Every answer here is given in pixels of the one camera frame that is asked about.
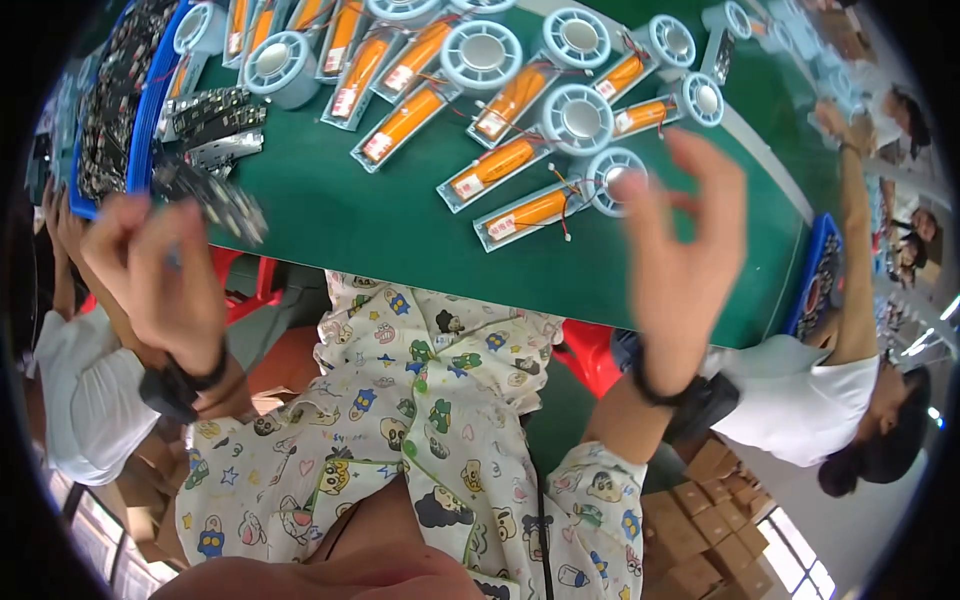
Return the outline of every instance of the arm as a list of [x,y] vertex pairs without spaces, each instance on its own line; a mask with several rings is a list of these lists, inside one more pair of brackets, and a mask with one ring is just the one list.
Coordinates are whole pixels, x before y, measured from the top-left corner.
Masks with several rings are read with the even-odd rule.
[[840,150],[840,229],[844,236],[846,261],[844,302],[840,309],[836,348],[824,363],[826,366],[845,365],[876,356],[870,199],[858,152],[864,131],[857,126],[847,126],[842,117],[833,118],[834,111],[835,108],[817,107],[818,115],[829,119],[831,132],[844,142]]

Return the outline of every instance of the hand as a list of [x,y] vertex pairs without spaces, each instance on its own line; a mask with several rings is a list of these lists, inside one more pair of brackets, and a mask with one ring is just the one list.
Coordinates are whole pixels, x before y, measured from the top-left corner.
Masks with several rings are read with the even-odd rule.
[[[699,199],[667,192],[628,172],[612,193],[629,205],[632,308],[646,347],[647,381],[662,396],[693,379],[747,252],[746,179],[704,138],[671,128],[664,139],[677,166],[700,184]],[[696,239],[677,241],[671,205],[690,212]]]
[[[192,375],[210,374],[220,359],[227,308],[200,208],[190,200],[148,217],[149,211],[147,198],[108,198],[84,237],[84,259],[140,341],[170,352]],[[167,261],[174,249],[178,270]]]

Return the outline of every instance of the black hair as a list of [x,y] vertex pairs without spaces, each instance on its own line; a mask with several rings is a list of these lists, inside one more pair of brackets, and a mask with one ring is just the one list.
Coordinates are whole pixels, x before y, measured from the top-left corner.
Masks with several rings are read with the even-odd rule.
[[475,579],[473,580],[473,583],[480,588],[480,593],[489,598],[496,598],[496,600],[510,600],[510,590],[506,586],[484,584]]
[[916,231],[911,231],[903,236],[901,240],[904,244],[909,244],[917,249],[917,255],[913,259],[913,266],[922,269],[926,266],[926,243],[917,235]]
[[449,511],[437,501],[433,492],[426,493],[423,498],[414,502],[414,509],[420,519],[420,525],[424,527],[446,527],[457,523],[473,524],[471,509],[461,506],[458,510]]
[[916,100],[896,85],[893,87],[893,93],[910,116],[910,131],[907,135],[910,136],[910,155],[916,158],[921,148],[930,145],[930,127],[926,124],[924,114]]
[[859,479],[871,483],[892,483],[913,465],[924,443],[930,421],[930,371],[918,367],[903,375],[910,389],[897,413],[897,426],[886,435],[874,435],[867,442],[851,443],[834,452],[820,465],[820,489],[839,498],[856,490]]

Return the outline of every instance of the red chair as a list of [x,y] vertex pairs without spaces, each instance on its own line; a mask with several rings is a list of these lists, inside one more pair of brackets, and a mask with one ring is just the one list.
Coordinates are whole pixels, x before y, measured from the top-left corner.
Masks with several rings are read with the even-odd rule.
[[553,356],[564,363],[597,399],[623,376],[610,353],[612,333],[612,327],[606,325],[567,319],[564,321],[564,345],[553,349]]
[[[210,247],[210,257],[213,259],[213,271],[217,274],[220,284],[227,287],[227,276],[230,265],[243,253],[228,248]],[[280,304],[283,290],[272,289],[274,285],[274,269],[276,259],[260,256],[260,266],[256,273],[256,295],[253,297],[237,291],[226,290],[227,294],[227,325],[240,321],[254,310],[262,306],[276,306]]]

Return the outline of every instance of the circuit board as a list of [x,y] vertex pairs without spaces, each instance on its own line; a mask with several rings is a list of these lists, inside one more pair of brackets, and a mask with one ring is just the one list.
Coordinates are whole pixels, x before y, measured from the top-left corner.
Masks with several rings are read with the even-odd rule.
[[127,163],[140,94],[178,0],[140,0],[110,38],[96,82],[84,98],[77,186],[97,206],[126,191]]

